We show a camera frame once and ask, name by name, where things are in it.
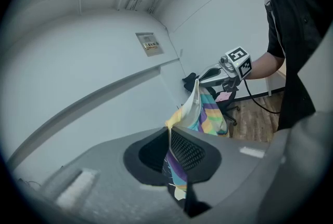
baseboard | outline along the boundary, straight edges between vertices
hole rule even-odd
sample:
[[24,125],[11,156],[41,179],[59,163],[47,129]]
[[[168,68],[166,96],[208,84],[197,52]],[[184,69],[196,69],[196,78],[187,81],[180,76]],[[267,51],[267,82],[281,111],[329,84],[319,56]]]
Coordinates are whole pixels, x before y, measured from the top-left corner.
[[[285,90],[285,88],[284,88],[284,87],[281,87],[281,88],[278,88],[278,89],[272,90],[272,94],[279,93],[279,92],[284,91],[284,90]],[[260,94],[252,95],[253,98],[265,97],[265,96],[268,96],[268,92],[264,92],[264,93],[260,93]],[[248,99],[251,99],[251,97],[250,97],[250,96],[247,96],[247,97],[235,98],[235,99],[234,99],[234,102],[236,102],[236,101],[248,100]]]

white strip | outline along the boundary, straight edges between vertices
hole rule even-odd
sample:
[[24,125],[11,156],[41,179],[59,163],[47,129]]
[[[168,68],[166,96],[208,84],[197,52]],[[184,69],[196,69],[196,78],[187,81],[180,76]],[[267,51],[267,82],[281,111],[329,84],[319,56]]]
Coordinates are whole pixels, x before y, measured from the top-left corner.
[[239,152],[245,155],[250,155],[254,157],[258,157],[259,159],[262,159],[265,155],[265,151],[254,149],[254,148],[248,148],[248,147],[243,147],[239,149]]
[[94,170],[83,170],[76,180],[58,197],[56,204],[65,210],[72,210],[81,198],[94,183],[97,172]]

multicolored towel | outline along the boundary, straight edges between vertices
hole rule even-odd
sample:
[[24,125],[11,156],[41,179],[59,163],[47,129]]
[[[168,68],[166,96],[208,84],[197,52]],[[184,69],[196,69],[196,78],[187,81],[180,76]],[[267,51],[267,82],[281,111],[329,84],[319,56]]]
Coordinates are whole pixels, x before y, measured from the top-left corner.
[[[205,88],[199,86],[197,79],[191,96],[165,122],[165,125],[169,128],[169,136],[171,128],[177,126],[210,135],[229,137],[228,126],[215,100]],[[169,190],[174,192],[178,204],[184,207],[187,176],[170,149],[164,159],[163,174],[169,178]]]

black cable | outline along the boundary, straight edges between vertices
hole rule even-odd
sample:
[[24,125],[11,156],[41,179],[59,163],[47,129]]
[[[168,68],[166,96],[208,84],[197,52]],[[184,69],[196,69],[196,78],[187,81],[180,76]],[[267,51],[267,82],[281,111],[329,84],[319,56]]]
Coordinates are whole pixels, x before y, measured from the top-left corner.
[[248,87],[248,84],[247,84],[246,80],[244,80],[244,83],[245,83],[246,90],[248,91],[248,93],[249,93],[249,95],[250,95],[250,97],[251,97],[251,99],[253,100],[254,103],[256,103],[260,108],[264,109],[265,111],[268,111],[269,113],[272,113],[272,114],[280,114],[280,112],[273,112],[273,111],[270,111],[270,110],[264,108],[263,106],[261,106],[258,102],[256,102],[256,101],[254,100],[253,96],[252,96],[251,93],[250,93],[250,90],[249,90],[249,87]]

wooden floor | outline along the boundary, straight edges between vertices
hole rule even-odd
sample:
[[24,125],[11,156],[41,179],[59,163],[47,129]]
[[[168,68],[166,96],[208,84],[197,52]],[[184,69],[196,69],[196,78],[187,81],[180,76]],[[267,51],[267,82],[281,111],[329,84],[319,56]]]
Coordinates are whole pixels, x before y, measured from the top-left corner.
[[[263,107],[278,112],[280,111],[283,91],[273,94],[271,97],[255,98]],[[239,106],[240,111],[232,110],[229,114],[237,120],[237,125],[225,117],[229,126],[230,137],[235,139],[254,140],[261,142],[270,142],[273,139],[273,133],[276,132],[279,120],[279,114],[271,114],[251,99],[234,102],[230,107]]]

